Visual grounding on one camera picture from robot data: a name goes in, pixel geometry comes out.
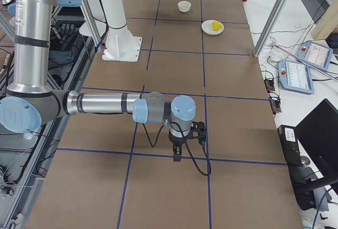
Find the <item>yellow lemon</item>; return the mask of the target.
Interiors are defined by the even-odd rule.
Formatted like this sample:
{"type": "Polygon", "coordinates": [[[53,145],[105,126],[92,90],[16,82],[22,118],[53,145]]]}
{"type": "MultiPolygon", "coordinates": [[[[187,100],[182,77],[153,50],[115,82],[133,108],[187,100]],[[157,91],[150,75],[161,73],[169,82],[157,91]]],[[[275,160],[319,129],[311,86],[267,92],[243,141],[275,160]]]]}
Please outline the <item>yellow lemon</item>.
{"type": "Polygon", "coordinates": [[[219,21],[212,22],[212,29],[214,31],[219,31],[221,28],[222,28],[222,23],[220,23],[219,21]]]}

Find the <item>far teach pendant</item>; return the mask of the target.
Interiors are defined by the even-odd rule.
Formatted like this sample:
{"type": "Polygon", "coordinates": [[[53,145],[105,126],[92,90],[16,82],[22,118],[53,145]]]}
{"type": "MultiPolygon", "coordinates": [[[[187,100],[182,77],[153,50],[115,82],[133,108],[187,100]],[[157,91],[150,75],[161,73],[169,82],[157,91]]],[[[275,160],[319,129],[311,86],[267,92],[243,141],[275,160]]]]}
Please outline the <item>far teach pendant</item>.
{"type": "Polygon", "coordinates": [[[303,43],[298,51],[298,56],[300,58],[322,70],[328,70],[332,55],[333,49],[314,41],[303,43]]]}

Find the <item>white bowl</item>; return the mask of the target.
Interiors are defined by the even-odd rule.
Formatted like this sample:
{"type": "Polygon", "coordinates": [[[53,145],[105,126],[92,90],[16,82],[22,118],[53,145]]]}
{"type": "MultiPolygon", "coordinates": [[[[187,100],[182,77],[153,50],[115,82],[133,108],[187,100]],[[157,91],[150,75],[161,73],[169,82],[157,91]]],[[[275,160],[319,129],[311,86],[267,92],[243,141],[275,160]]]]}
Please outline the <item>white bowl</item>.
{"type": "Polygon", "coordinates": [[[177,6],[180,12],[186,13],[190,11],[192,4],[189,1],[180,1],[177,6]]]}

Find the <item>orange black adapter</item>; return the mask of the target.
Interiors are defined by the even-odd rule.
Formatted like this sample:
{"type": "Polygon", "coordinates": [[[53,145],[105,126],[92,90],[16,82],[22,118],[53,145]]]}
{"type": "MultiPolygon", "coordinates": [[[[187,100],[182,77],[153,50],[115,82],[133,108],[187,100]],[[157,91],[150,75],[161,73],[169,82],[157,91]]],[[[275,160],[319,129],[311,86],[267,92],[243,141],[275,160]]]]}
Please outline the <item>orange black adapter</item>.
{"type": "Polygon", "coordinates": [[[274,115],[281,113],[280,99],[279,98],[272,97],[272,98],[269,99],[269,102],[270,102],[272,113],[274,115]]]}
{"type": "Polygon", "coordinates": [[[274,86],[274,80],[273,79],[265,79],[264,84],[266,87],[267,92],[273,92],[275,91],[275,86],[274,86]]]}

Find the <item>aluminium frame post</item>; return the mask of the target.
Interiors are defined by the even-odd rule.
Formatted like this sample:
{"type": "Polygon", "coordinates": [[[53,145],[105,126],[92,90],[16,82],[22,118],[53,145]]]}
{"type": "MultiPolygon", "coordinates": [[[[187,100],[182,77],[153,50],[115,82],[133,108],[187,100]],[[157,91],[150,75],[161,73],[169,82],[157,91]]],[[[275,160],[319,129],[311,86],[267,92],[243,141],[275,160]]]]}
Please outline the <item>aluminium frame post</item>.
{"type": "Polygon", "coordinates": [[[264,45],[267,42],[267,39],[269,37],[269,35],[271,34],[271,31],[273,29],[273,27],[275,26],[279,15],[281,14],[285,4],[286,4],[287,0],[276,0],[275,4],[273,6],[273,9],[271,10],[268,20],[262,30],[262,33],[258,39],[258,42],[254,48],[253,51],[253,56],[254,57],[259,57],[260,53],[263,50],[264,45]]]}

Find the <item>wooden board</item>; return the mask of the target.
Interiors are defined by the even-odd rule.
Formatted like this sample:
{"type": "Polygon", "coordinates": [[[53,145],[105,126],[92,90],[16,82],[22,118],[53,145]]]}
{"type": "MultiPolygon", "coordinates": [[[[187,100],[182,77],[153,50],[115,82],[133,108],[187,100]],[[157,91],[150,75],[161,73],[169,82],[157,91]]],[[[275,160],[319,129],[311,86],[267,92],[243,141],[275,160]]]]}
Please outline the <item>wooden board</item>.
{"type": "Polygon", "coordinates": [[[337,23],[337,0],[334,0],[319,20],[316,27],[312,30],[312,37],[315,40],[326,39],[337,27],[337,23]]]}

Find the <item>black monitor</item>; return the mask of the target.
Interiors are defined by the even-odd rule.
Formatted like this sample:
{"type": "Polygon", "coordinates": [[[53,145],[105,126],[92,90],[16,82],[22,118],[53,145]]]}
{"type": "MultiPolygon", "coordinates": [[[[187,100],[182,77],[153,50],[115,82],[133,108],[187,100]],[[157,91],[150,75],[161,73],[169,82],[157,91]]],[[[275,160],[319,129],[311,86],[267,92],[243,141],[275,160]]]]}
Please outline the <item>black monitor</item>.
{"type": "Polygon", "coordinates": [[[324,176],[296,187],[297,192],[327,185],[337,192],[337,109],[323,99],[298,125],[295,133],[301,145],[324,176]]]}

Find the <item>orange black adapter far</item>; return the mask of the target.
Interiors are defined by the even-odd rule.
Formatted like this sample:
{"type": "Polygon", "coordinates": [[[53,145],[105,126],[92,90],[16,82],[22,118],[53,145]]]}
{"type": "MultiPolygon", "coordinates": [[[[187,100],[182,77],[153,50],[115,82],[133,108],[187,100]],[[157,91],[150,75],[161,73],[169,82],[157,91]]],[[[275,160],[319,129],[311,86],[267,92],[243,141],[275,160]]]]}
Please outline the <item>orange black adapter far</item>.
{"type": "Polygon", "coordinates": [[[273,92],[275,91],[275,86],[274,86],[274,80],[273,79],[265,79],[264,84],[266,87],[267,92],[273,92]]]}

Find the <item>black computer box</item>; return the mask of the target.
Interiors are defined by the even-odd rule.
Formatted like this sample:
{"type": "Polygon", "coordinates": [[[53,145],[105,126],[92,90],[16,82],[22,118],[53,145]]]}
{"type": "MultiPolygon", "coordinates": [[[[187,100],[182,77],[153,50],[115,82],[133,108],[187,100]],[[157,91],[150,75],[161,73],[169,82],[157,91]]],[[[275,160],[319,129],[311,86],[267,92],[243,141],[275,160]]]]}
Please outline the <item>black computer box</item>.
{"type": "Polygon", "coordinates": [[[321,200],[325,193],[324,183],[309,166],[309,157],[301,154],[295,128],[280,125],[277,131],[299,207],[301,210],[328,211],[327,198],[321,200]]]}

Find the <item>near teach pendant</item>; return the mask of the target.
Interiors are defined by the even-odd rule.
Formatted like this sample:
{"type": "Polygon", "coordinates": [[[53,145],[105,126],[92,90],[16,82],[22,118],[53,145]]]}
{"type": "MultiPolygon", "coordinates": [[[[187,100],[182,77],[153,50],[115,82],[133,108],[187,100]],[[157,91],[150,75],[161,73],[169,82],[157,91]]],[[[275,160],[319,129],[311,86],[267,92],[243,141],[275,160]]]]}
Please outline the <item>near teach pendant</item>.
{"type": "Polygon", "coordinates": [[[303,94],[313,94],[314,86],[309,66],[290,60],[278,64],[279,82],[283,89],[303,94]]]}

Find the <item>blue tape vertical line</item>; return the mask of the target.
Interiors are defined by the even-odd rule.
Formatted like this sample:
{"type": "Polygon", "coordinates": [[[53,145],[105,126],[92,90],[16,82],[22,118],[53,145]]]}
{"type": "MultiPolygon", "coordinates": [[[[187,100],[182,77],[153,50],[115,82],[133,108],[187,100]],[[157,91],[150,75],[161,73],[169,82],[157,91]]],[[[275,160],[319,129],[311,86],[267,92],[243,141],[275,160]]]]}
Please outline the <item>blue tape vertical line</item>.
{"type": "MultiPolygon", "coordinates": [[[[201,11],[201,23],[203,23],[203,9],[202,9],[202,0],[200,0],[200,11],[201,11]]],[[[206,88],[206,74],[205,74],[205,54],[204,54],[204,32],[201,29],[201,48],[202,48],[202,64],[203,64],[203,87],[206,88]]],[[[206,94],[203,95],[204,98],[204,114],[205,114],[205,125],[208,126],[208,108],[207,108],[207,99],[206,94]]],[[[206,157],[207,157],[207,170],[209,175],[207,176],[207,185],[208,185],[208,211],[209,211],[209,228],[212,228],[212,207],[211,207],[211,161],[209,159],[209,137],[206,139],[206,157]]]]}

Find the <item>white plate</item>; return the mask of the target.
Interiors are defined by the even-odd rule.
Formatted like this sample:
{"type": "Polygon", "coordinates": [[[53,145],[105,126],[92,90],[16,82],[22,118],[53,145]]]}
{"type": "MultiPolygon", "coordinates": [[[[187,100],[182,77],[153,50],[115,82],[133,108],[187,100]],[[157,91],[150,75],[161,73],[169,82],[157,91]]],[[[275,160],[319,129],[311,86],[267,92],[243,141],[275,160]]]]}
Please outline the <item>white plate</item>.
{"type": "Polygon", "coordinates": [[[224,25],[222,24],[222,28],[219,31],[214,31],[212,29],[212,22],[216,20],[206,20],[201,24],[201,28],[204,33],[209,34],[209,35],[218,35],[223,32],[224,30],[224,25]]]}

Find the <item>blue tape horizontal line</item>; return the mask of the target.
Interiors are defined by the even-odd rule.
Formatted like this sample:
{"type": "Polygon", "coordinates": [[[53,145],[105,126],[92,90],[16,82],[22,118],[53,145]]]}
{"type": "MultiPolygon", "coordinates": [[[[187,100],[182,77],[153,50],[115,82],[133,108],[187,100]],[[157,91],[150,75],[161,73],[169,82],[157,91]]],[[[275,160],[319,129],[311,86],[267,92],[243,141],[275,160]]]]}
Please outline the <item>blue tape horizontal line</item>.
{"type": "MultiPolygon", "coordinates": [[[[72,152],[104,153],[104,154],[115,154],[115,155],[134,155],[134,156],[139,156],[139,157],[173,158],[172,155],[136,153],[136,152],[119,152],[119,151],[75,149],[75,148],[74,149],[73,148],[57,148],[57,150],[72,151],[72,152]]],[[[231,163],[247,163],[247,164],[264,164],[264,165],[272,165],[272,166],[287,166],[286,163],[280,163],[280,162],[232,160],[232,159],[218,159],[218,158],[210,158],[209,160],[214,161],[214,162],[231,162],[231,163]]]]}

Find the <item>orange black adapter near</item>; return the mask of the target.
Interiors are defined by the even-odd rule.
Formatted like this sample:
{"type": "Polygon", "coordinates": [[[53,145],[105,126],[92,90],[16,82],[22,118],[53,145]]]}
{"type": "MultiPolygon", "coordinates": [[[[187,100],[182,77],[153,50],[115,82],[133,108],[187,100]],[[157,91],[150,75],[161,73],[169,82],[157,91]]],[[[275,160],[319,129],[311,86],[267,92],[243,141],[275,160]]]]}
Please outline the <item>orange black adapter near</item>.
{"type": "Polygon", "coordinates": [[[272,97],[272,98],[269,99],[269,102],[270,102],[272,113],[274,115],[281,113],[280,99],[279,98],[272,97]]]}

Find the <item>teach pendant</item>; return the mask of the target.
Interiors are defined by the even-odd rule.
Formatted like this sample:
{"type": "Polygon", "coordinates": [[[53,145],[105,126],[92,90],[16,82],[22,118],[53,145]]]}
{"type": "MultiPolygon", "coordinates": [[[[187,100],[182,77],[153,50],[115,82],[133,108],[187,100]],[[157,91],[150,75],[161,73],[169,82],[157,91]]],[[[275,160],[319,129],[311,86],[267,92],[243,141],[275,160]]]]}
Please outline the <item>teach pendant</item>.
{"type": "Polygon", "coordinates": [[[314,41],[303,43],[298,51],[298,56],[300,58],[322,70],[328,70],[332,55],[333,49],[314,41]]]}
{"type": "Polygon", "coordinates": [[[313,94],[314,86],[309,66],[290,60],[278,64],[279,82],[283,89],[303,94],[313,94]]]}

